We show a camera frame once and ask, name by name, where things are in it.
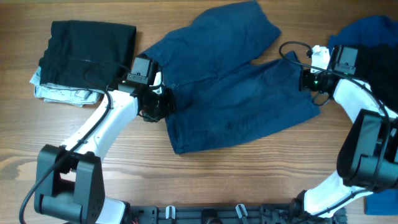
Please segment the navy blue shorts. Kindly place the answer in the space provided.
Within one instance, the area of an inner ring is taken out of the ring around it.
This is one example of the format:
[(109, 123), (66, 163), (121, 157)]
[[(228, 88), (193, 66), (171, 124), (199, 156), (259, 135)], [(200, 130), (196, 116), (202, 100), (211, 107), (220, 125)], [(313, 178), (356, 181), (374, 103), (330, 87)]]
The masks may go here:
[(279, 36), (260, 5), (246, 1), (208, 9), (145, 51), (174, 97), (165, 122), (176, 154), (243, 144), (319, 114), (299, 90), (295, 52), (254, 64)]

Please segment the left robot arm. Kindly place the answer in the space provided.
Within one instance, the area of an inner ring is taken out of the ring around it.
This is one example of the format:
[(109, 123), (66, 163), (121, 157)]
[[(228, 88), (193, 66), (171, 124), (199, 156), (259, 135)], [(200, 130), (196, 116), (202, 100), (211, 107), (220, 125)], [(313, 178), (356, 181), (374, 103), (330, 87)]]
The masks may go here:
[(36, 180), (30, 198), (34, 210), (67, 223), (132, 223), (130, 204), (105, 195), (102, 163), (119, 133), (140, 116), (158, 122), (172, 113), (172, 96), (164, 87), (158, 62), (136, 57), (132, 68), (109, 85), (86, 81), (104, 93), (101, 105), (84, 125), (59, 146), (45, 145), (37, 157)]

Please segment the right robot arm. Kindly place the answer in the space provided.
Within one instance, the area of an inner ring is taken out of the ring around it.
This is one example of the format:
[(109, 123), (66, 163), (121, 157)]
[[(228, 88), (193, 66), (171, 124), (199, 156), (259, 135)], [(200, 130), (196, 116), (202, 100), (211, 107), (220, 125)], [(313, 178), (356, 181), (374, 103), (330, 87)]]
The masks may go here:
[(307, 49), (302, 91), (326, 95), (352, 121), (336, 170), (291, 201), (292, 223), (338, 223), (352, 201), (397, 188), (397, 47), (337, 45)]

